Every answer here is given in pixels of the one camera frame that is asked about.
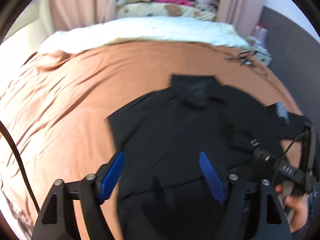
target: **brown bed sheet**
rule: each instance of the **brown bed sheet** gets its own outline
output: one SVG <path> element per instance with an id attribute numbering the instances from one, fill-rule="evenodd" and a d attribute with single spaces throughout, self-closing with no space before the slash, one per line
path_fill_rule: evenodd
<path id="1" fill-rule="evenodd" d="M 290 112 L 301 114 L 269 69 L 263 79 L 246 66 L 224 60 L 239 52 L 201 43 L 134 41 L 77 55 L 35 55 L 0 95 L 0 119 L 18 146 L 38 203 L 42 205 L 56 179 L 79 180 L 108 162 L 115 147 L 104 119 L 135 98 L 168 87 L 172 73 L 216 75 L 266 106 L 282 100 Z M 36 210 L 3 138 L 0 152 L 1 190 L 21 208 L 20 217 L 35 223 Z M 299 152 L 299 144 L 289 151 L 294 165 Z M 75 208 L 82 239 L 87 240 L 79 202 Z M 115 239 L 122 239 L 116 192 L 102 209 Z"/>

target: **human hand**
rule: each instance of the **human hand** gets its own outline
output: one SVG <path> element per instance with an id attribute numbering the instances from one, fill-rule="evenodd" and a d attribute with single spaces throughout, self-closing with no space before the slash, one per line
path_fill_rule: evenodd
<path id="1" fill-rule="evenodd" d="M 277 194 L 281 193 L 283 190 L 283 185 L 278 185 L 275 187 Z M 308 196 L 304 195 L 303 198 L 287 196 L 285 199 L 285 205 L 292 208 L 295 214 L 290 223 L 291 233 L 302 228 L 308 221 Z"/>

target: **shirt collar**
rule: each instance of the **shirt collar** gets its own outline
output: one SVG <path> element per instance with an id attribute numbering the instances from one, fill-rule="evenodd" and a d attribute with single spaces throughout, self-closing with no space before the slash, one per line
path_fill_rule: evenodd
<path id="1" fill-rule="evenodd" d="M 185 103 L 205 108 L 211 99 L 227 101 L 225 88 L 213 76 L 172 75 L 171 87 Z"/>

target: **gray wall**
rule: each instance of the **gray wall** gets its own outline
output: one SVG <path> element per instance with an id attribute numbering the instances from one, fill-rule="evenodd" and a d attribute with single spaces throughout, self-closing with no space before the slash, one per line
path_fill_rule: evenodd
<path id="1" fill-rule="evenodd" d="M 287 17 L 265 7 L 261 23 L 273 57 L 269 68 L 320 132 L 320 44 Z"/>

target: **person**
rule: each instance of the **person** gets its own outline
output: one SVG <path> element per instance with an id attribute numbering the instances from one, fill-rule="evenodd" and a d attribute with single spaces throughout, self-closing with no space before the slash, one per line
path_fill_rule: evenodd
<path id="1" fill-rule="evenodd" d="M 282 185 L 275 187 L 277 194 L 281 193 L 282 190 Z M 286 206 L 295 210 L 295 214 L 289 224 L 293 240 L 303 240 L 310 236 L 310 229 L 320 217 L 319 191 L 320 183 L 317 183 L 310 196 L 305 195 L 303 198 L 294 196 L 286 197 Z"/>

